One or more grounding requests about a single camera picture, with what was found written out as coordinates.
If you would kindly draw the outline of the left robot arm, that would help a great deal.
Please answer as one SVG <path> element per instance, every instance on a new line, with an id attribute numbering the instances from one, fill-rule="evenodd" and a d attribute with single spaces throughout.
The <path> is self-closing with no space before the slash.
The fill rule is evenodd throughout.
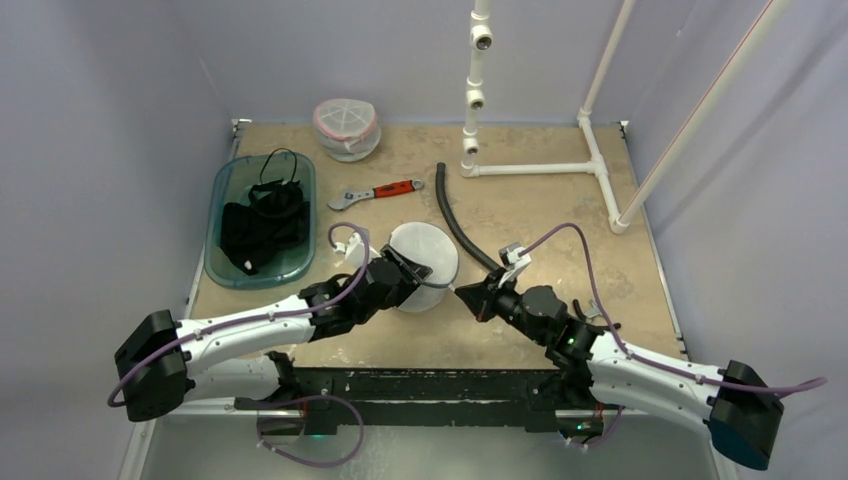
<path id="1" fill-rule="evenodd" d="M 349 333 L 377 312 L 403 304 L 432 267 L 384 246 L 354 274 L 337 274 L 269 305 L 207 319 L 147 315 L 114 354 L 119 383 L 107 403 L 131 422 L 159 418 L 184 403 L 226 396 L 284 409 L 297 399 L 288 358 L 273 347 Z"/>

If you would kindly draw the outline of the white mesh laundry bag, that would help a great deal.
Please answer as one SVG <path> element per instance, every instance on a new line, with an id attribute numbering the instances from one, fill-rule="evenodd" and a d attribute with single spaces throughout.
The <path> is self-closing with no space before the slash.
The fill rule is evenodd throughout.
<path id="1" fill-rule="evenodd" d="M 399 307 L 405 313 L 422 313 L 436 307 L 448 293 L 459 272 L 459 253 L 451 238 L 426 222 L 408 222 L 396 227 L 389 245 L 415 264 L 427 267 L 420 286 Z"/>

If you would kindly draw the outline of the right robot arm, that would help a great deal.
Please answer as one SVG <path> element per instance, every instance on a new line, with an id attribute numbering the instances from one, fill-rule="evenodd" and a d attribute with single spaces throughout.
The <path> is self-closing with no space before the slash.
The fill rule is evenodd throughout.
<path id="1" fill-rule="evenodd" d="M 743 467 L 768 469 L 784 406 L 749 365 L 690 363 L 619 346 L 611 331 L 572 315 L 548 285 L 518 293 L 513 283 L 489 276 L 454 293 L 477 321 L 500 318 L 543 347 L 564 375 L 561 392 L 569 404 L 596 400 L 639 410 L 708 437 Z"/>

